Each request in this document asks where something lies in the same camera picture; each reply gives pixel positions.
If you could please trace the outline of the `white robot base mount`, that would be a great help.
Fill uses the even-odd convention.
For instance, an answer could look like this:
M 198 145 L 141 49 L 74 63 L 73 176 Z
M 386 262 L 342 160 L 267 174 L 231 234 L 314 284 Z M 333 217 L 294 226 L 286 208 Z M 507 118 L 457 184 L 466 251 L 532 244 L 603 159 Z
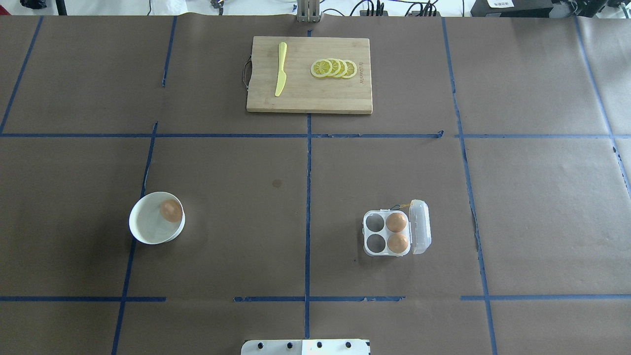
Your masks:
M 370 355 L 364 339 L 281 339 L 244 342 L 242 355 Z

